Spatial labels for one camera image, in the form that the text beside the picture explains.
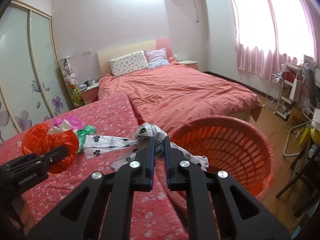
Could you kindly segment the person's left hand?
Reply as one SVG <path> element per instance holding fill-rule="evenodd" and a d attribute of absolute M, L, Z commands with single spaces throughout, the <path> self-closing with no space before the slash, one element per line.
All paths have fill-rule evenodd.
<path fill-rule="evenodd" d="M 28 235 L 29 231 L 35 226 L 36 221 L 34 215 L 32 214 L 28 203 L 24 200 L 22 196 L 14 199 L 12 201 L 14 210 L 19 215 L 21 223 L 23 224 L 23 234 Z"/>

